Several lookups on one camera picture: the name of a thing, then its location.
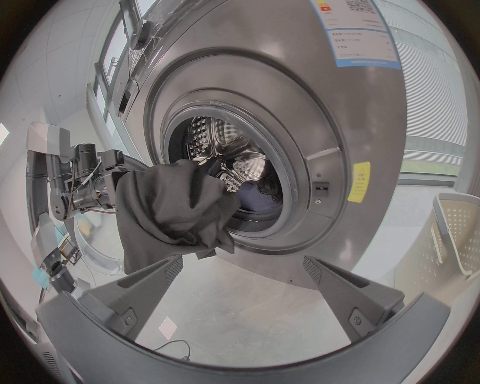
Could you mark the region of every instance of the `black bracket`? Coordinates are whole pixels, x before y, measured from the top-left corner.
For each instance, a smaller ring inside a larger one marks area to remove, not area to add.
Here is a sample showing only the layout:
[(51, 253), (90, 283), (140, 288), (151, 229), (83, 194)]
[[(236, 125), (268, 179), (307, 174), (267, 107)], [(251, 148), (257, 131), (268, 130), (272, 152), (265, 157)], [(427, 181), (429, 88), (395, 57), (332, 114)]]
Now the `black bracket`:
[(303, 258), (303, 267), (352, 342), (373, 332), (404, 306), (405, 295), (397, 289), (311, 256)]
[(182, 268), (182, 256), (172, 256), (90, 289), (78, 301), (110, 329), (135, 340)]

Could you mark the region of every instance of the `ceiling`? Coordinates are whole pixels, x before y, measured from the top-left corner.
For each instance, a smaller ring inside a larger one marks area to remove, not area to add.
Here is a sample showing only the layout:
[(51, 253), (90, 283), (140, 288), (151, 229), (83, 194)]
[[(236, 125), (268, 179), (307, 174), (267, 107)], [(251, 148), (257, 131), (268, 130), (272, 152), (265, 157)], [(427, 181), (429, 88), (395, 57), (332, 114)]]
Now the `ceiling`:
[(26, 133), (44, 108), (52, 124), (84, 109), (96, 33), (116, 0), (60, 0), (21, 45), (0, 83), (0, 184), (25, 151)]

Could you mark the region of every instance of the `black cable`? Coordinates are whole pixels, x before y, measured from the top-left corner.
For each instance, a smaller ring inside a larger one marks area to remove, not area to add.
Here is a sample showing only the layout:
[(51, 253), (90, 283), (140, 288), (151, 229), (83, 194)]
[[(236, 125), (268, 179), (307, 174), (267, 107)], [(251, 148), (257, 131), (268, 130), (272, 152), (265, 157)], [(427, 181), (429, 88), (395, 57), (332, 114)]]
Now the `black cable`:
[(159, 346), (158, 348), (153, 349), (153, 351), (158, 351), (159, 349), (167, 346), (168, 344), (178, 343), (178, 342), (180, 342), (180, 341), (184, 342), (184, 343), (187, 345), (187, 347), (188, 347), (188, 355), (186, 356), (186, 359), (184, 358), (183, 360), (190, 361), (190, 344), (187, 343), (185, 340), (172, 340), (172, 341), (169, 341), (169, 342), (165, 343), (164, 345)]
[(73, 192), (75, 192), (73, 190), (73, 187), (74, 187), (74, 184), (75, 184), (75, 173), (76, 173), (76, 170), (77, 170), (77, 167), (76, 167), (76, 162), (73, 161), (73, 173), (72, 173), (72, 186), (70, 187), (70, 197), (69, 197), (69, 201), (68, 201), (68, 209), (67, 209), (67, 220), (70, 218), (70, 210), (72, 209), (72, 200), (73, 200)]

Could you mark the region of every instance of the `white square marker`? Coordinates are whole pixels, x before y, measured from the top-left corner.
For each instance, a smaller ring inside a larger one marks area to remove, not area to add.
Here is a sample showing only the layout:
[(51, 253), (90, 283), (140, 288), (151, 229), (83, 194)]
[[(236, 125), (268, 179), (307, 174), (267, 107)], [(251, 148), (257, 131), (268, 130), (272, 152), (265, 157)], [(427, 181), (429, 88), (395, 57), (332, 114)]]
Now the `white square marker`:
[(165, 336), (167, 340), (170, 340), (175, 331), (177, 330), (177, 326), (167, 316), (167, 318), (163, 321), (162, 325), (158, 327), (158, 330), (163, 334), (163, 336)]

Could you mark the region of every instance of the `wire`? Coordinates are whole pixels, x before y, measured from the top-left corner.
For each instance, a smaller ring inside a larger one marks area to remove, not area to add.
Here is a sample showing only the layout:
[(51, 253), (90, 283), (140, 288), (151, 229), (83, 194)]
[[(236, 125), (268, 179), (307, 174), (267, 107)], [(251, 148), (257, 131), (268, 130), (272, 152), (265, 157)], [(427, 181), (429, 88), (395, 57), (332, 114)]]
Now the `wire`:
[(188, 360), (190, 360), (190, 344), (189, 344), (189, 343), (187, 343), (185, 340), (172, 340), (172, 341), (169, 341), (168, 343), (165, 343), (164, 345), (162, 345), (162, 346), (159, 346), (158, 348), (155, 348), (155, 349), (153, 349), (153, 351), (158, 351), (159, 349), (161, 349), (161, 348), (163, 348), (163, 347), (167, 346), (168, 344), (171, 344), (171, 343), (178, 343), (178, 342), (183, 342), (183, 343), (185, 343), (185, 344), (187, 345), (187, 347), (188, 347), (188, 355), (187, 355), (187, 359), (188, 359)]
[(72, 186), (70, 187), (70, 197), (68, 201), (68, 210), (67, 210), (67, 220), (70, 218), (70, 211), (72, 209), (72, 200), (73, 200), (73, 185), (75, 184), (75, 174), (77, 171), (77, 163), (73, 162), (73, 173), (72, 173)]
[(98, 212), (98, 213), (107, 213), (109, 215), (116, 215), (115, 212), (100, 211), (98, 209), (89, 209), (87, 212)]
[(85, 185), (89, 182), (89, 180), (93, 177), (93, 175), (95, 174), (95, 171), (98, 169), (98, 167), (100, 166), (100, 164), (102, 164), (102, 160), (100, 160), (98, 162), (98, 164), (96, 165), (95, 169), (92, 171), (92, 173), (90, 173), (90, 175), (87, 176), (87, 178), (82, 181), (82, 184), (81, 185)]

